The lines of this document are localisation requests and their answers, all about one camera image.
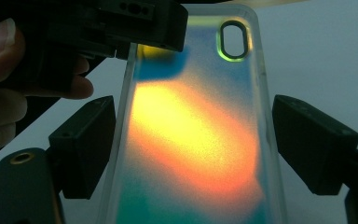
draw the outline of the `hand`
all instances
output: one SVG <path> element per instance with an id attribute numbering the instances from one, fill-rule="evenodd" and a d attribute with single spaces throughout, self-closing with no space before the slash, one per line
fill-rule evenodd
<path id="1" fill-rule="evenodd" d="M 22 59 L 25 41 L 21 31 L 12 19 L 0 22 L 0 81 L 5 80 Z M 74 69 L 74 80 L 70 92 L 47 91 L 35 85 L 21 85 L 15 89 L 0 89 L 0 147 L 5 146 L 15 136 L 15 122 L 25 116 L 27 102 L 25 96 L 58 96 L 69 99 L 82 99 L 92 95 L 92 84 L 85 78 L 76 76 L 89 70 L 86 59 L 79 57 Z"/>

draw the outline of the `gray surface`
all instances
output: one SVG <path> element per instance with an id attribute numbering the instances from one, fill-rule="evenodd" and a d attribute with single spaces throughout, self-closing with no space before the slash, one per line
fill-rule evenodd
<path id="1" fill-rule="evenodd" d="M 299 98 L 358 132 L 358 1 L 315 0 L 259 8 L 256 13 L 270 101 L 275 94 Z M 113 94 L 118 108 L 124 65 L 109 60 L 93 72 L 92 98 Z M 15 150 L 47 148 L 48 134 L 87 101 L 61 100 L 6 147 L 0 160 Z M 281 169 L 289 224 L 346 223 L 346 188 L 336 197 L 318 197 L 284 160 Z M 90 202 L 64 201 L 68 223 L 94 223 L 100 196 L 98 191 Z"/>

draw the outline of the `phone case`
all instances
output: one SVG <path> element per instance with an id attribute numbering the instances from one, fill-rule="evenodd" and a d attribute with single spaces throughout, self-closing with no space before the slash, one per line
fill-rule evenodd
<path id="1" fill-rule="evenodd" d="M 100 222 L 285 223 L 257 17 L 186 8 L 183 52 L 132 46 Z"/>

